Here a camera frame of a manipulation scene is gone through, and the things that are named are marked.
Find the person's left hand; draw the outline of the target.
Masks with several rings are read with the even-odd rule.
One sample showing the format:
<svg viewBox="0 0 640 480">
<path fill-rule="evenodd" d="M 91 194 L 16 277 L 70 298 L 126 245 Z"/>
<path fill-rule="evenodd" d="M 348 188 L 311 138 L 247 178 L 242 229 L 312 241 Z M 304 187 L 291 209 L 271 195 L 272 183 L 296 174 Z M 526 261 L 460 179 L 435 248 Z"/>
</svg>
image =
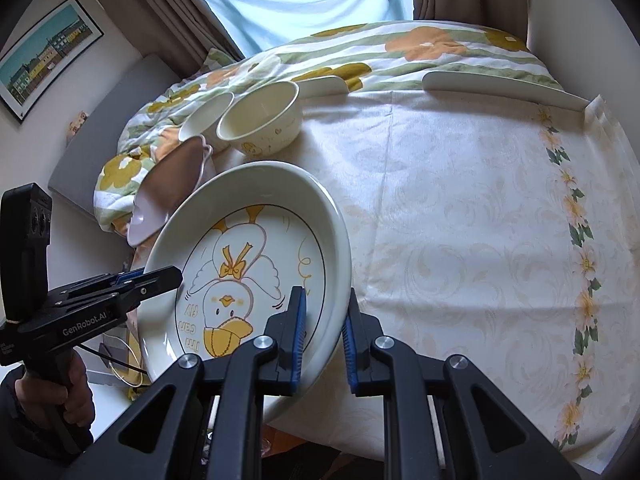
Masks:
<svg viewBox="0 0 640 480">
<path fill-rule="evenodd" d="M 89 429 L 96 418 L 96 410 L 89 388 L 86 367 L 73 350 L 68 369 L 69 387 L 35 378 L 29 372 L 14 382 L 18 403 L 26 415 L 37 424 L 47 422 L 47 409 L 63 408 L 63 417 L 73 426 Z"/>
</svg>

